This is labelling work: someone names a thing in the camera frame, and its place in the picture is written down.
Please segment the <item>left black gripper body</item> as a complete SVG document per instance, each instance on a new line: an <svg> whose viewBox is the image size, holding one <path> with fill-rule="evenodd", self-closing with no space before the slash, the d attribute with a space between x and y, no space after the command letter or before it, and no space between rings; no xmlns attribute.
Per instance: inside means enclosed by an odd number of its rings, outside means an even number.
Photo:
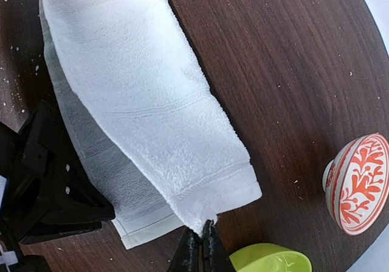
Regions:
<svg viewBox="0 0 389 272"><path fill-rule="evenodd" d="M39 170L38 158L33 157L33 148L29 146L36 140L37 132L34 123L29 121L18 132L1 124L1 238L16 257L16 263L4 262L4 271L40 270L39 256L22 253L18 237L25 232L16 222L18 201Z"/></svg>

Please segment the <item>white terry towel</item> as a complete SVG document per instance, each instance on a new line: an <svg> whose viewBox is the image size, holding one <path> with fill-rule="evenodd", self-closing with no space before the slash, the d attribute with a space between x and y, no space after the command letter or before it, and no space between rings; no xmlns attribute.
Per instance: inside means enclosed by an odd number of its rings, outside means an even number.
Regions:
<svg viewBox="0 0 389 272"><path fill-rule="evenodd" d="M168 0L39 0L44 58L126 249L262 195Z"/></svg>

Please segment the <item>lime green plastic bowl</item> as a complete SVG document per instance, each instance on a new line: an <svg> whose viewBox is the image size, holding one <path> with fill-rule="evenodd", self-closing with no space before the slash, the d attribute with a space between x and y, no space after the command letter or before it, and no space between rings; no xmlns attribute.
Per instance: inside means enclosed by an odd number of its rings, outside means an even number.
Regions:
<svg viewBox="0 0 389 272"><path fill-rule="evenodd" d="M257 243L229 256L236 271L311 272L310 260L302 253L272 243Z"/></svg>

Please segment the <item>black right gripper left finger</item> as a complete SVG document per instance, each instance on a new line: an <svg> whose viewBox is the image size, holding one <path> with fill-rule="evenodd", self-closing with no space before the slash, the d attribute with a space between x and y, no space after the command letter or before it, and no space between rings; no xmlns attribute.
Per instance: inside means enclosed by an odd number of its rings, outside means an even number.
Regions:
<svg viewBox="0 0 389 272"><path fill-rule="evenodd" d="M190 228L185 228L176 252L168 267L168 272L199 271L201 239Z"/></svg>

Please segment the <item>red white patterned ceramic bowl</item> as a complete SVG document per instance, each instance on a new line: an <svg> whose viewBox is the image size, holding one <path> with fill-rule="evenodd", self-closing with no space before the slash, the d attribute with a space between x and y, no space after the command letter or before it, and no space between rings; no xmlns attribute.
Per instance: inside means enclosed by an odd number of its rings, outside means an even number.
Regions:
<svg viewBox="0 0 389 272"><path fill-rule="evenodd" d="M348 235L365 232L388 198L388 141L379 133L347 143L323 172L331 218Z"/></svg>

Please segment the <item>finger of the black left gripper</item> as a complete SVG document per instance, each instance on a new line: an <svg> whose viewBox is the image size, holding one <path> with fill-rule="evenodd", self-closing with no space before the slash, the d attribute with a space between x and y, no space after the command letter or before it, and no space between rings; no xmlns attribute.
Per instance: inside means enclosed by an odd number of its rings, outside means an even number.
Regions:
<svg viewBox="0 0 389 272"><path fill-rule="evenodd" d="M23 125L18 186L18 240L45 242L100 229L115 217L90 182L63 120L46 101Z"/></svg>

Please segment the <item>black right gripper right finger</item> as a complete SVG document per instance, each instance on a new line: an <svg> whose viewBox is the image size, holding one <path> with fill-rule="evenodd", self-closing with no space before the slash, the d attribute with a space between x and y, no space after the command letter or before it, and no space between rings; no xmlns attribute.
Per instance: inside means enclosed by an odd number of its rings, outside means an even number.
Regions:
<svg viewBox="0 0 389 272"><path fill-rule="evenodd" d="M227 251L211 220L207 220L202 233L202 268L206 272L234 271Z"/></svg>

